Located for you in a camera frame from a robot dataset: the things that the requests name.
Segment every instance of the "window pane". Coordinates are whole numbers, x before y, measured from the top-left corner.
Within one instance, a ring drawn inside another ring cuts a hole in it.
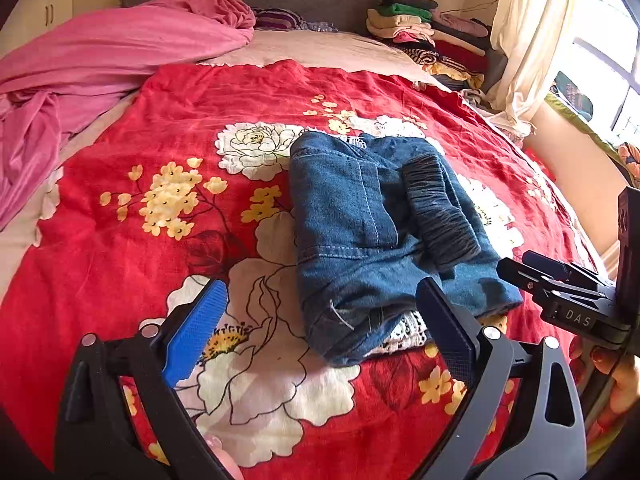
[[[622,113],[613,128],[613,135],[611,140],[614,145],[622,142],[631,142],[636,146],[640,144],[640,96],[633,89],[629,90]]]
[[[603,138],[610,136],[611,125],[626,96],[627,82],[576,44],[572,44],[561,59],[559,69],[593,103],[593,119],[589,126]]]
[[[631,72],[638,28],[622,0],[578,0],[575,35]]]

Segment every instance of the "silver rivet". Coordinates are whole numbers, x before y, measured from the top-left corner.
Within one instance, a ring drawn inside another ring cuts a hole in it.
[[[502,332],[500,332],[495,326],[485,326],[482,329],[482,333],[487,339],[500,339]]]
[[[545,337],[545,345],[547,345],[549,348],[553,348],[554,350],[560,347],[558,339],[556,339],[552,335],[548,335]]]
[[[140,333],[142,334],[142,337],[146,337],[146,338],[156,337],[156,335],[158,335],[158,332],[160,332],[160,329],[158,328],[158,325],[154,325],[154,324],[145,325],[142,327],[142,330],[140,331]]]
[[[95,343],[95,334],[84,334],[82,337],[82,346],[91,346]]]

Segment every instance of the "red bedsheet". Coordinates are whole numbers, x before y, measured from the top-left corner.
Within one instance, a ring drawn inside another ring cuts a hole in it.
[[[0,308],[0,397],[48,465],[82,335],[131,336],[193,298],[205,276],[228,283],[230,303],[179,395],[245,478],[394,480],[422,461],[465,391],[437,350],[332,369],[302,338],[287,157],[306,128],[424,135],[444,150],[501,255],[533,249],[588,264],[553,189],[457,94],[292,60],[162,67],[119,121],[64,164],[57,211],[40,221],[40,245]],[[566,349],[569,335],[538,313],[527,295],[491,322],[514,339],[554,334]],[[125,391],[138,420],[135,388]],[[514,393],[508,384],[479,459],[496,449]]]

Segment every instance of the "cabinet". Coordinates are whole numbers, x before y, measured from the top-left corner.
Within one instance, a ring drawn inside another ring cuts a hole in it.
[[[0,57],[66,22],[73,0],[19,0],[0,30]]]

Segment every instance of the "green folded cloth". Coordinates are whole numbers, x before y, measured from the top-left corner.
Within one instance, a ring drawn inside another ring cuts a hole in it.
[[[418,7],[412,7],[403,4],[393,4],[389,6],[379,6],[378,12],[382,16],[397,16],[398,14],[410,14],[412,16],[420,16],[424,22],[431,21],[431,13],[428,10],[418,9]]]

